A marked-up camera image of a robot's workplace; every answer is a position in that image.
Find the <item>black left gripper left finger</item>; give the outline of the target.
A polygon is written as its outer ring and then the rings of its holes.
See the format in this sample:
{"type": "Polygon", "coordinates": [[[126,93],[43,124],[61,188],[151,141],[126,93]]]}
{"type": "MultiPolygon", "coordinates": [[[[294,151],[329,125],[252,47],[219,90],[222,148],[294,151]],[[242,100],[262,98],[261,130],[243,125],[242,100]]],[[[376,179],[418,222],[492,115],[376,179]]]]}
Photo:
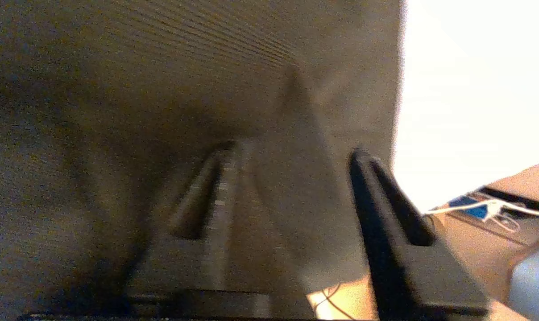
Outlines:
{"type": "Polygon", "coordinates": [[[155,197],[149,246],[132,272],[129,296],[231,290],[239,248],[245,165],[252,146],[231,141],[170,174],[155,197]]]}

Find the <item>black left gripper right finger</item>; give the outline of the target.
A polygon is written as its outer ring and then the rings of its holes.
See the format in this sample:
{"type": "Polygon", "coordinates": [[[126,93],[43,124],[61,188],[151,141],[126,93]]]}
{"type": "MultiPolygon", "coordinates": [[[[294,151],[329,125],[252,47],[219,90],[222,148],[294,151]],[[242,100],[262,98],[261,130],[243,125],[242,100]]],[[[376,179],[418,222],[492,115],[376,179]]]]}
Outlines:
{"type": "Polygon", "coordinates": [[[349,161],[378,317],[382,321],[482,321],[489,297],[425,223],[391,173],[367,150],[349,161]]]}

